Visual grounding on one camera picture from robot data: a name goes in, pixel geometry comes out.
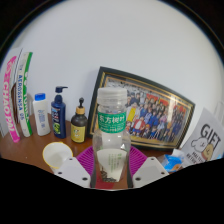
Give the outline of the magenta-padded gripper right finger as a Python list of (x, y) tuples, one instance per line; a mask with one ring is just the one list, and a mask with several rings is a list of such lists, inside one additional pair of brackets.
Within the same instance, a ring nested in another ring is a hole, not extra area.
[(147, 157), (131, 147), (128, 164), (128, 187), (140, 188), (168, 175), (156, 157)]

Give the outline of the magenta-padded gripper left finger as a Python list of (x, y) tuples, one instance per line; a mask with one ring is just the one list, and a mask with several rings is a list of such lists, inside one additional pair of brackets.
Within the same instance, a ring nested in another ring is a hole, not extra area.
[(81, 187), (94, 188), (96, 169), (93, 148), (88, 147), (77, 157), (68, 157), (54, 174)]

